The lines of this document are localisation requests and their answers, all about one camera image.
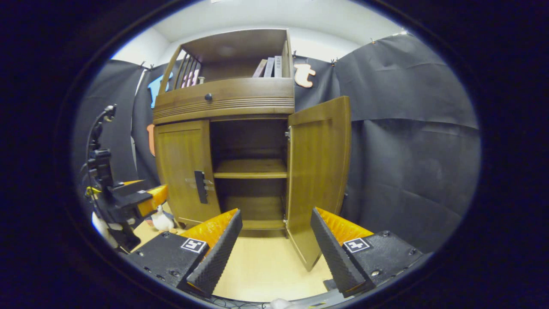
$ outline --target cabinet door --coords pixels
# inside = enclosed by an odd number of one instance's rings
[[[287,231],[305,268],[320,257],[311,229],[314,207],[338,214],[349,171],[349,97],[338,97],[292,114],[290,126]]]
[[[156,166],[168,185],[173,215],[179,222],[198,224],[220,214],[214,187],[208,120],[154,127]],[[200,201],[195,171],[204,172],[206,202]]]

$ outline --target cabinet drawer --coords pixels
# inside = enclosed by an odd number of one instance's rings
[[[291,78],[239,78],[206,82],[160,94],[154,124],[241,114],[292,114]]]

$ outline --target white wall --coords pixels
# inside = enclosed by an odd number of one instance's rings
[[[170,42],[154,28],[141,32],[130,42],[123,46],[112,59],[141,64],[149,67],[151,64],[158,66],[161,56],[166,51]]]
[[[292,44],[292,52],[296,51],[296,54],[298,56],[310,57],[326,62],[330,62],[331,59],[335,59],[336,57],[341,58],[344,55],[352,52],[353,50],[361,47],[361,45],[345,40],[341,37],[309,29],[287,27],[281,25],[237,26],[202,32],[172,42],[167,46],[164,54],[159,58],[158,63],[164,64],[169,62],[177,46],[182,43],[222,32],[257,28],[287,28],[290,32],[290,43]]]

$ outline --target book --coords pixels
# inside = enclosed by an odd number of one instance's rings
[[[265,71],[266,65],[267,65],[267,59],[262,59],[259,65],[257,66],[257,69],[255,69],[254,76],[252,77],[261,77],[261,74],[263,74],[263,71]]]
[[[273,76],[273,67],[275,65],[275,58],[269,57],[267,60],[267,65],[265,66],[265,73],[263,77],[272,77]]]
[[[282,77],[282,56],[274,57],[274,76]]]

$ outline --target blue cutout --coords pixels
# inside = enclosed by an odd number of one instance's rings
[[[170,77],[168,78],[168,80],[170,80],[172,76],[173,76],[173,72],[170,73]],[[151,108],[154,108],[154,103],[156,102],[156,96],[158,95],[158,91],[160,91],[160,83],[162,82],[162,77],[164,77],[164,75],[161,75],[159,78],[153,80],[147,87],[148,89],[150,89],[150,96],[153,99],[153,103],[150,104]],[[166,84],[165,91],[168,91],[169,87],[170,87],[170,84],[169,83]]]

